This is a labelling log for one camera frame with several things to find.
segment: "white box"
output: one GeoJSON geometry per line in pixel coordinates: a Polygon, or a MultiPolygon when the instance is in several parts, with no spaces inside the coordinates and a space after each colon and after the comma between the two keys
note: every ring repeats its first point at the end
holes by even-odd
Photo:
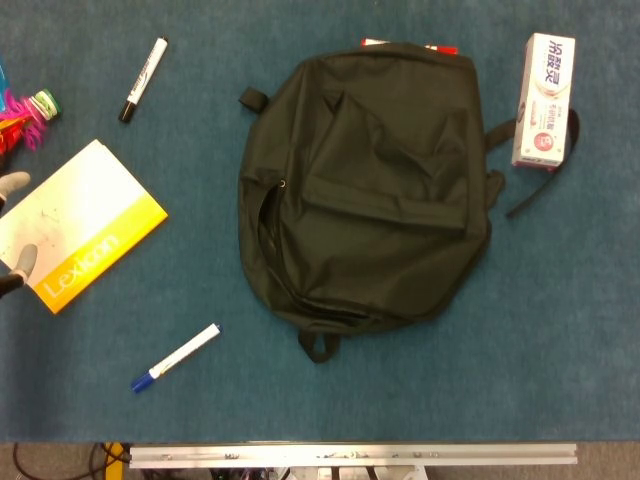
{"type": "Polygon", "coordinates": [[[534,33],[527,42],[513,165],[556,168],[564,159],[575,39],[534,33]]]}

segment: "backpack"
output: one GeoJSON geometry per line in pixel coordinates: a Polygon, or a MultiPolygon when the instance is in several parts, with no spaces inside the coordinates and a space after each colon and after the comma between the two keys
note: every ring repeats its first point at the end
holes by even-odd
{"type": "Polygon", "coordinates": [[[515,126],[485,136],[472,61],[371,46],[240,101],[260,114],[239,176],[244,272],[308,356],[442,312],[489,244],[505,182],[485,154],[515,126]]]}

